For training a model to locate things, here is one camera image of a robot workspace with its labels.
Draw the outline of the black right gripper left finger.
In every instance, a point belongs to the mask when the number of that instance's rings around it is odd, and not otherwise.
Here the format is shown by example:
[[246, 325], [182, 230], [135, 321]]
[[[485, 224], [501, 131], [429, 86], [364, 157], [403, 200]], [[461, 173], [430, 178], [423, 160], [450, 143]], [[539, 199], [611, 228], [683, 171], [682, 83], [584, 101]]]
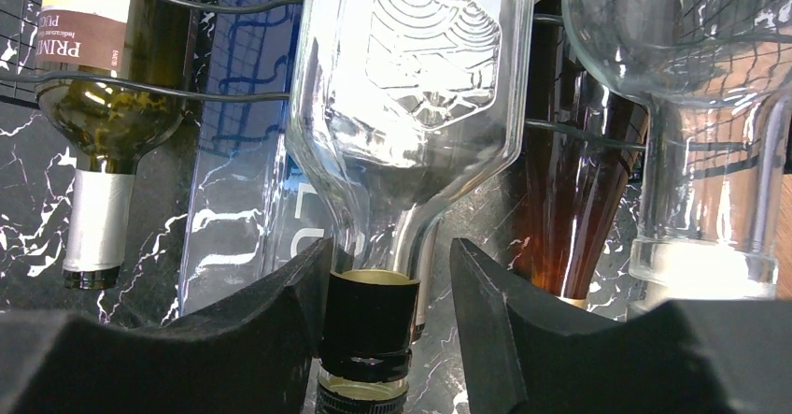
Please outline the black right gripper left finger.
[[1, 317], [5, 413], [298, 413], [318, 350], [332, 243], [164, 327], [63, 310]]

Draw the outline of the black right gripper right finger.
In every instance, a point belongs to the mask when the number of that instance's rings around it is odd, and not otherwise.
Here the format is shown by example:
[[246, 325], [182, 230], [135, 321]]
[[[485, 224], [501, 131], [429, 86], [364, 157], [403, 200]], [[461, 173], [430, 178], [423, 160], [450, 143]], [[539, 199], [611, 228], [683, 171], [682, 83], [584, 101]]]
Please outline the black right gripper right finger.
[[456, 238], [450, 270], [473, 413], [787, 413], [787, 301], [671, 300], [618, 322]]

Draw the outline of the clear bottle grey label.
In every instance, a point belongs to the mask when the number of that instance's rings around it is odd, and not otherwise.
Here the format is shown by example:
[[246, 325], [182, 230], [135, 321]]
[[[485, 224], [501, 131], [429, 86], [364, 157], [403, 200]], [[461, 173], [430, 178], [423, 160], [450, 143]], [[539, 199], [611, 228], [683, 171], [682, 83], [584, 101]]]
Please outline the clear bottle grey label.
[[791, 0], [562, 0], [585, 68], [647, 107], [632, 315], [772, 299], [791, 122]]

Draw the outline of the clear bottle gold label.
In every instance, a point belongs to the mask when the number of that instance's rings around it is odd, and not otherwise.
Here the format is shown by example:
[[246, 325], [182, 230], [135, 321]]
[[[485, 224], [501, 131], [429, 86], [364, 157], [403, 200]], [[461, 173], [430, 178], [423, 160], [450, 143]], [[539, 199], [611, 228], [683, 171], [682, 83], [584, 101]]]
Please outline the clear bottle gold label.
[[319, 413], [400, 413], [422, 252], [521, 149], [533, 0], [304, 0], [287, 150], [335, 246]]

